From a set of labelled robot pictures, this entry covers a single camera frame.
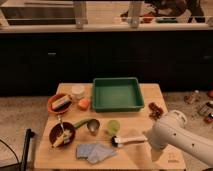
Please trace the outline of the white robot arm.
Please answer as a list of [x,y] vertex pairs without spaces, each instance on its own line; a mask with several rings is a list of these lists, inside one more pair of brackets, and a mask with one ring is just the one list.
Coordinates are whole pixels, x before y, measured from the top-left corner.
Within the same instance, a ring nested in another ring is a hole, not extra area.
[[213,140],[185,129],[187,118],[179,110],[171,110],[158,119],[146,132],[150,146],[164,150],[168,144],[213,167]]

